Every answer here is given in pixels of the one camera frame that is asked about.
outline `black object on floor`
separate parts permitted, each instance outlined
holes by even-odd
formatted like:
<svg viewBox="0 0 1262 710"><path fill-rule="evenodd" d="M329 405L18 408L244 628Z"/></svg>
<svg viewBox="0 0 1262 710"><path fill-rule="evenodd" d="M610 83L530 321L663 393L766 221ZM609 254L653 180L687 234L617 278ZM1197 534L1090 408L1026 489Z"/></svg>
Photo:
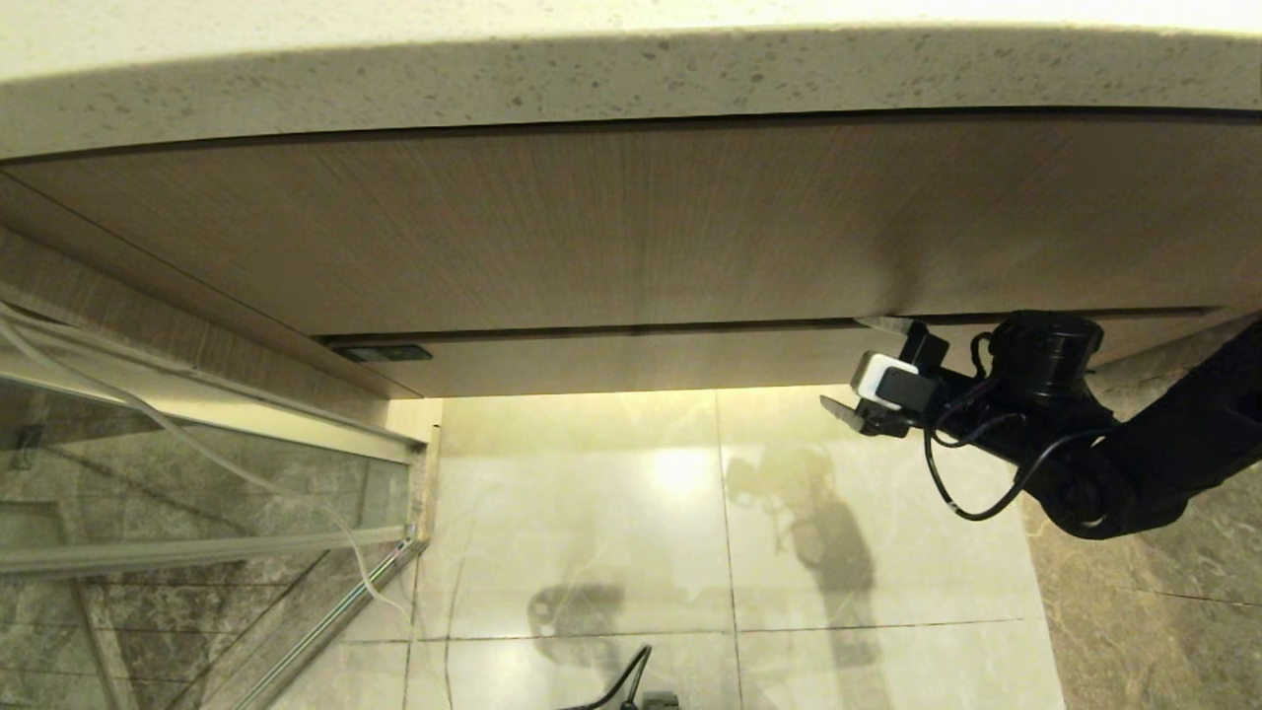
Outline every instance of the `black object on floor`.
<svg viewBox="0 0 1262 710"><path fill-rule="evenodd" d="M644 710L679 710L679 696L661 690L646 692Z"/></svg>
<svg viewBox="0 0 1262 710"><path fill-rule="evenodd" d="M626 700L622 701L622 705L620 707L621 710L639 710L639 706L636 706L635 704L635 694L640 689L640 677L644 675L644 667L649 665L650 655L652 655L652 647L649 646L647 643L641 646L640 651L636 652L635 657L631 658L631 662L627 663L626 670L622 671L622 675L613 684L613 687L611 687L610 691L606 692L599 700L587 705L575 705L573 707L564 707L563 710L599 710L601 707L604 707L606 705L610 704L610 701L613 700L613 696L616 696L618 691L622 690L622 684L627 682L627 678L631 677L632 672L635 673L635 680L631 681L631 689L627 690ZM664 709L679 707L679 704L676 701L674 706L659 705L659 707Z"/></svg>

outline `marble tile floor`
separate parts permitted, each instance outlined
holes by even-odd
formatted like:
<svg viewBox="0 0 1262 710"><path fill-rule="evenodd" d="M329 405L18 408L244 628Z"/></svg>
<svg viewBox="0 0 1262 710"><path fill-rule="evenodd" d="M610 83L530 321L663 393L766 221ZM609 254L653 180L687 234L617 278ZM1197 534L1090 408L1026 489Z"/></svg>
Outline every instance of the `marble tile floor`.
<svg viewBox="0 0 1262 710"><path fill-rule="evenodd" d="M769 388L445 404L434 542L274 707L1064 707L1020 512ZM962 504L1011 469L945 453Z"/></svg>

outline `glass panel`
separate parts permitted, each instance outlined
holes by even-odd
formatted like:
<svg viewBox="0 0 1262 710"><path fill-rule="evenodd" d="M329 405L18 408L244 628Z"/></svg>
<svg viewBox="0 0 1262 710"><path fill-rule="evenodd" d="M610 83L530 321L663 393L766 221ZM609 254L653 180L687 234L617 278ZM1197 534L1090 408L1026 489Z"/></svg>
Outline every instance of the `glass panel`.
<svg viewBox="0 0 1262 710"><path fill-rule="evenodd" d="M56 547L52 504L0 503L0 547ZM0 706L110 707L74 584L0 580Z"/></svg>
<svg viewBox="0 0 1262 710"><path fill-rule="evenodd" d="M337 528L221 469L148 417L0 381L0 502L56 503L64 545L273 537ZM403 526L408 467L208 425L187 431L352 528Z"/></svg>

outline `wood grain panel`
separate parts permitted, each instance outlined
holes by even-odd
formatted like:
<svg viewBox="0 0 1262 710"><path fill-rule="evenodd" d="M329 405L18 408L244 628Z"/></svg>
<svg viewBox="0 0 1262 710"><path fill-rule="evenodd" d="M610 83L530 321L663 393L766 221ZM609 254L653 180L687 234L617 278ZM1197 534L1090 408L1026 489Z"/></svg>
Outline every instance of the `wood grain panel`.
<svg viewBox="0 0 1262 710"><path fill-rule="evenodd" d="M276 397L366 425L385 422L382 395L146 295L3 226L0 299ZM356 380L382 381L367 371Z"/></svg>
<svg viewBox="0 0 1262 710"><path fill-rule="evenodd" d="M1093 364L1191 334L1243 314L1100 320ZM993 325L941 325L946 366L973 371L968 340ZM424 342L434 359L369 366L427 397L555 395L834 385L851 381L866 349L897 353L899 335L868 328Z"/></svg>
<svg viewBox="0 0 1262 710"><path fill-rule="evenodd" d="M0 174L0 226L9 227L14 232L61 251L72 259L91 264L92 269L101 271L101 276L117 277L141 290L144 295L138 294L138 296L126 298L122 301L110 301L100 295L101 286L96 285L95 276L87 275L87 269L83 269L78 279L71 277L68 272L43 274L43 277L50 276L61 281L59 284L45 282L42 290L42 294L48 299L57 299L59 290L64 298L58 306L77 311L80 317L86 318L86 322L109 322L114 329L127 330L133 339L143 337L144 346L155 352L163 352L168 357L187 363L202 363L202 367L211 370L216 368L211 363L221 363L227 371L235 372L227 362L227 353L240 354L261 344L284 354L285 358L278 359L273 367L286 368L293 363L292 358L324 376L346 381L381 397L415 395L396 383L355 368L298 330L217 291L169 264L164 264L153 255L3 174ZM27 271L27 277L40 277L37 275L42 270L38 264L44 259L39 256L28 256L28 259L33 259L33 261L23 261L16 255L13 256L0 269L3 270L0 276L6 276L13 270ZM141 301L149 303L145 311L134 310ZM153 327L162 322L162 318L156 317L155 319L155 315L148 310L153 308L170 309L170 305L206 318L202 320L204 327L216 330L218 337L208 335L203 332L203 327L193 327L192 318L187 318L187 322L179 328ZM126 320L130 320L130 325L126 324ZM223 328L233 330L244 338L230 335ZM273 361L268 357L259 357L257 352L252 352L252 357L259 358L251 366L255 370L268 367L268 363Z"/></svg>
<svg viewBox="0 0 1262 710"><path fill-rule="evenodd" d="M5 169L309 334L1262 294L1262 130L1242 121L395 131Z"/></svg>

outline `countertop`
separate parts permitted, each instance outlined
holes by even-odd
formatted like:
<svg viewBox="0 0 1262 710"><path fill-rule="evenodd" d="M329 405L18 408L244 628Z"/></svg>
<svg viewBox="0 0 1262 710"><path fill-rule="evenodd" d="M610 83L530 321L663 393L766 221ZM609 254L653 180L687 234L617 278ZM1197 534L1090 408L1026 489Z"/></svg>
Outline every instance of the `countertop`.
<svg viewBox="0 0 1262 710"><path fill-rule="evenodd" d="M0 1L0 158L416 126L1262 108L1262 3Z"/></svg>

